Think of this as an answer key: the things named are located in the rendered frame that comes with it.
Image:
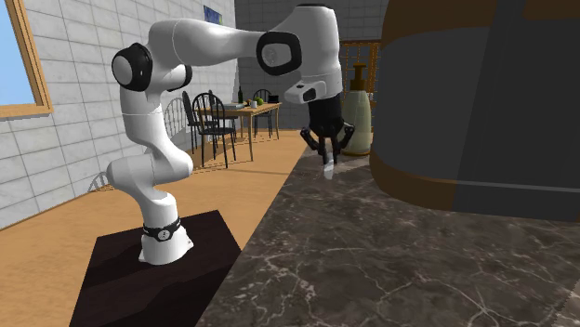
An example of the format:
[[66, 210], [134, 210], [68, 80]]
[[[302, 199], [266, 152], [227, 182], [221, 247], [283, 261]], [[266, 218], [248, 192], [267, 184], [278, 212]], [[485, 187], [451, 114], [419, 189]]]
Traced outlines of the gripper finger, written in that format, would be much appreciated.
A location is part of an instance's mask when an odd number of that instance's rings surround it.
[[338, 136], [337, 131], [335, 131], [335, 133], [331, 136], [334, 164], [337, 163], [337, 156], [341, 152], [341, 150], [345, 149], [348, 146], [355, 132], [355, 126], [349, 123], [344, 123], [342, 130], [344, 131], [344, 136], [340, 140], [337, 139]]
[[327, 151], [326, 151], [326, 147], [325, 147], [325, 138], [319, 137], [319, 140], [316, 141], [312, 137], [310, 130], [307, 127], [303, 127], [301, 129], [300, 135], [302, 136], [302, 138], [305, 140], [305, 142], [308, 144], [308, 146], [312, 150], [316, 150], [318, 152], [318, 154], [322, 156], [323, 164], [328, 164], [329, 160], [328, 160]]

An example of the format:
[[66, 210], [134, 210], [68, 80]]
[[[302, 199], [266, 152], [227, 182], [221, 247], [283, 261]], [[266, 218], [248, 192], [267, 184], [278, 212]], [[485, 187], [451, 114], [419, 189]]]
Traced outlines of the dark robot stand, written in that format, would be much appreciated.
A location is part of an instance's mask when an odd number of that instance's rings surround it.
[[217, 210], [183, 225], [193, 248], [162, 266], [138, 261], [141, 229], [96, 238], [69, 327], [195, 327], [241, 249]]

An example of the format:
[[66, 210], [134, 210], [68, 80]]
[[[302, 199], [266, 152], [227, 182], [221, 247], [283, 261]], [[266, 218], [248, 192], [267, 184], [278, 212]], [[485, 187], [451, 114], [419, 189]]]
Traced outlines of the large brown grey rounded vessel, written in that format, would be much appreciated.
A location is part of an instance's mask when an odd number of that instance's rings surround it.
[[580, 222], [580, 0], [389, 0], [380, 49], [379, 188]]

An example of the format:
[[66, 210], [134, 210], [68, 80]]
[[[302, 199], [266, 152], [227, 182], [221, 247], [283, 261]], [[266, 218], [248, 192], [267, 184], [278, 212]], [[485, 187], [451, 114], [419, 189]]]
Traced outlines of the wooden framed window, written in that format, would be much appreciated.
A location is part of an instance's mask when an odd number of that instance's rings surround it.
[[0, 0], [0, 118], [52, 111], [23, 0]]

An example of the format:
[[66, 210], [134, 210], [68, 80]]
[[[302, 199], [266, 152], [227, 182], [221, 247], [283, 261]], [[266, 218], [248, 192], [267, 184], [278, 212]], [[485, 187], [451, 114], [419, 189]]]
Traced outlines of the wooden dining table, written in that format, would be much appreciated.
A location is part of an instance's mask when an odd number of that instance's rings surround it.
[[215, 96], [212, 92], [203, 93], [204, 98], [201, 96], [196, 97], [193, 101], [194, 109], [193, 111], [200, 116], [202, 119], [203, 126], [206, 126], [206, 119], [216, 118], [218, 120], [226, 120], [230, 118], [240, 118], [239, 126], [241, 128], [241, 135], [244, 134], [244, 119], [247, 120], [247, 135], [249, 142], [250, 158], [254, 160], [253, 156], [253, 139], [257, 135], [257, 124], [256, 117], [267, 112], [269, 114], [269, 128], [268, 131], [270, 135], [274, 134], [277, 138], [280, 138], [279, 131], [279, 110], [281, 108], [282, 102], [269, 103], [264, 102], [262, 104], [257, 103], [254, 100], [250, 101], [250, 105], [247, 106], [246, 103], [232, 103], [224, 105], [222, 101]]

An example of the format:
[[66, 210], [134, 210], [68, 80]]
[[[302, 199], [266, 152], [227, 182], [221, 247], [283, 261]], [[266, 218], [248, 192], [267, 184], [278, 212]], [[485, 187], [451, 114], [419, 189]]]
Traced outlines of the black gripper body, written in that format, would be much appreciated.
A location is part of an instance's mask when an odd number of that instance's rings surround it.
[[318, 137], [336, 137], [344, 125], [340, 95], [308, 103], [310, 130]]

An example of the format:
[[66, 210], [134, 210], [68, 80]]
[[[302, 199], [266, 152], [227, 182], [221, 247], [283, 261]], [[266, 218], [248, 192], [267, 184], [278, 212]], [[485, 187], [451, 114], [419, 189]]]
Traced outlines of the cream soap dispenser brown pump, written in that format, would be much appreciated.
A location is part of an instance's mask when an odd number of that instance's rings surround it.
[[364, 156], [369, 154], [372, 143], [371, 106], [365, 89], [366, 80], [363, 78], [366, 64], [356, 62], [353, 67], [355, 75], [350, 80], [350, 91], [346, 95], [342, 115], [345, 122], [352, 124], [355, 130], [343, 153], [349, 156]]

